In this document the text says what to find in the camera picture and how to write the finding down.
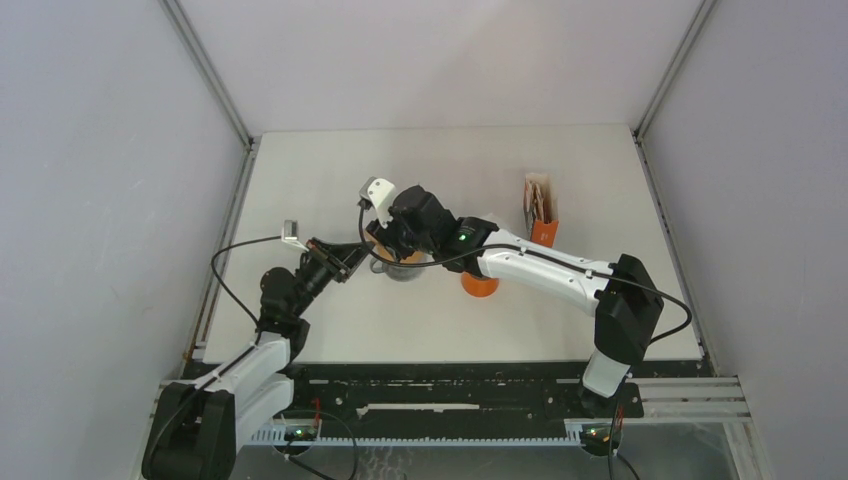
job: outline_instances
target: white table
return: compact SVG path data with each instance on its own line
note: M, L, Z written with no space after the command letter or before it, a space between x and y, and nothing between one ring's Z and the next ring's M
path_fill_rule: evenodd
M370 176L399 189L421 184L455 216L492 213L514 233L524 174L551 174L559 197L555 248L597 260L623 253L642 260L661 290L680 285L640 160L624 125L451 128L268 133L262 137L235 241L279 234L285 219L302 240L357 240L356 202ZM268 269L297 266L281 243L234 250L225 280L255 312ZM466 294L459 276L429 268L397 283L366 262L331 284L304 314L312 330L298 362L518 362L587 360L592 320L562 300L510 282L485 299ZM684 314L666 302L657 332ZM253 324L223 292L203 360L226 361ZM648 359L699 359L692 328L658 342Z

